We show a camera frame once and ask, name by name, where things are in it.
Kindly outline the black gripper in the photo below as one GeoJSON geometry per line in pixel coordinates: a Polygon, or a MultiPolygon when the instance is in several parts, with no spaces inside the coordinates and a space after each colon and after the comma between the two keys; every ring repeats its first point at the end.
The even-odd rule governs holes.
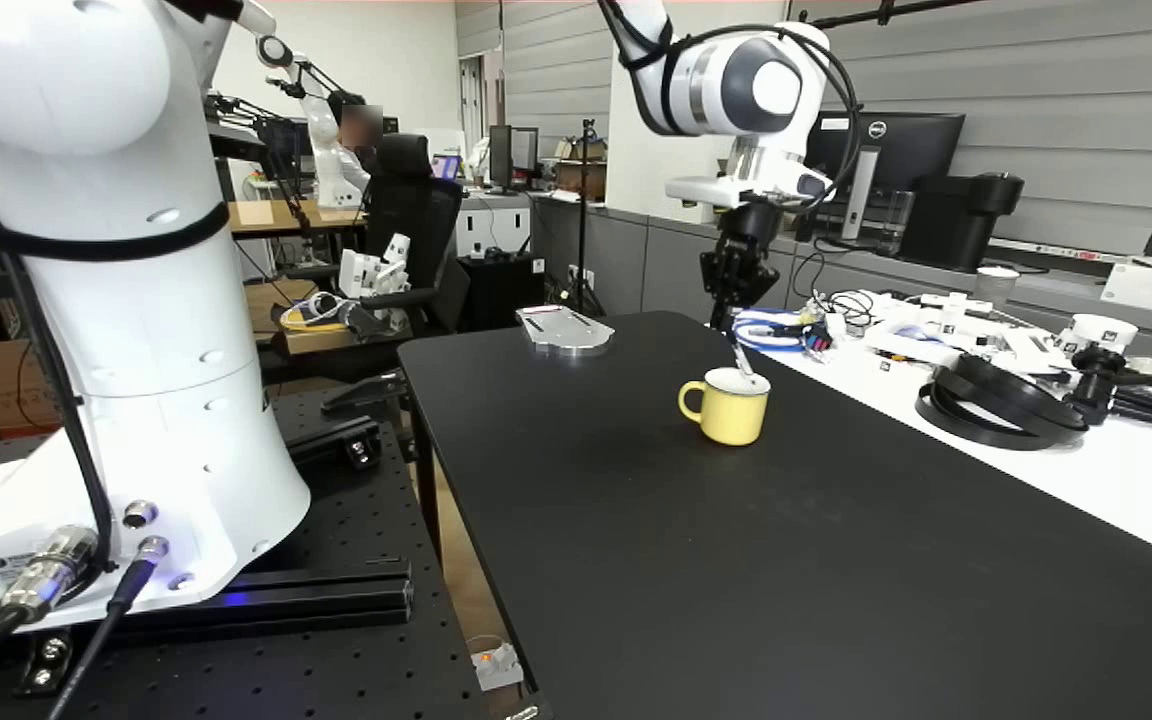
{"type": "Polygon", "coordinates": [[[778,231],[778,210],[773,199],[746,199],[718,218],[718,239],[700,258],[702,289],[711,293],[711,329],[718,336],[757,336],[763,329],[757,305],[731,309],[731,300],[760,300],[778,274],[766,264],[766,249],[778,231]]]}

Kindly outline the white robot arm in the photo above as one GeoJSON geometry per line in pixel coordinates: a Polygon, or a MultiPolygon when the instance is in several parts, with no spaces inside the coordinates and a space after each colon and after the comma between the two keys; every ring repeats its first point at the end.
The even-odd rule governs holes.
{"type": "Polygon", "coordinates": [[[119,573],[173,614],[308,515],[263,400],[202,98],[257,0],[0,0],[0,254],[60,429],[0,465],[0,608],[93,624],[119,573]]]}

